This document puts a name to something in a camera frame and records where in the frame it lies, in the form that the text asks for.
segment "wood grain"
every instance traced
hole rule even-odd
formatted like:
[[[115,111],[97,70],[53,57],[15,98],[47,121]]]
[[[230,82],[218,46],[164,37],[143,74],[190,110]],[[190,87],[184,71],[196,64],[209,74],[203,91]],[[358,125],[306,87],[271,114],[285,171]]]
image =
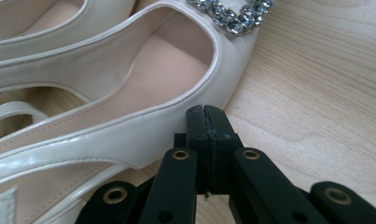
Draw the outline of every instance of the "wood grain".
[[[376,206],[376,0],[277,1],[225,110],[296,186],[335,181]],[[159,165],[115,178],[140,184]],[[199,197],[196,223],[234,223],[227,197]]]

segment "wooden surface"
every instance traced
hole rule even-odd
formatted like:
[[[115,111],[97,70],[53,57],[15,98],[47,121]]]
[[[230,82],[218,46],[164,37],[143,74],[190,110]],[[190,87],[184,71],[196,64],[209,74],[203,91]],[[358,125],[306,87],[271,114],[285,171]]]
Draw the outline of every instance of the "wooden surface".
[[[277,1],[226,112],[296,186],[335,181],[376,206],[376,1]],[[227,199],[199,197],[197,223],[234,223]]]

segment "shoe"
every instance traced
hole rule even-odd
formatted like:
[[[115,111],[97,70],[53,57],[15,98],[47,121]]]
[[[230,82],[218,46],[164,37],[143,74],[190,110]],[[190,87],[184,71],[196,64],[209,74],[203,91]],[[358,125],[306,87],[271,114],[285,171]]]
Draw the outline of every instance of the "shoe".
[[[72,223],[89,190],[161,158],[188,108],[224,108],[258,33],[232,27],[163,0],[86,41],[0,62],[0,92],[51,86],[86,102],[0,139],[0,220]]]
[[[119,24],[134,0],[0,1],[0,61],[87,39]]]

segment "black clamp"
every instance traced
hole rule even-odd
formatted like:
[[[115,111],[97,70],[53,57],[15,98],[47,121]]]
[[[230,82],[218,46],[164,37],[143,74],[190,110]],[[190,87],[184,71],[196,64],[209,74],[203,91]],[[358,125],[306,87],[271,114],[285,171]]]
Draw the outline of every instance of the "black clamp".
[[[187,133],[159,172],[139,187],[112,182],[99,188],[76,224],[191,224],[197,194],[228,194],[236,223],[376,223],[376,209],[333,182],[295,187],[262,151],[244,147],[223,110],[186,112]]]

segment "rhinestone embellishment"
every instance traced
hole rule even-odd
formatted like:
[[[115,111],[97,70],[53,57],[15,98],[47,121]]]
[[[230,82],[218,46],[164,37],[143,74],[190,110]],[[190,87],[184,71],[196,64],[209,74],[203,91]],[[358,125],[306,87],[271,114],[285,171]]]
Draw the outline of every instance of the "rhinestone embellishment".
[[[209,15],[214,23],[233,35],[245,35],[258,27],[269,12],[273,0],[248,0],[240,14],[225,8],[218,0],[187,0],[195,8]]]

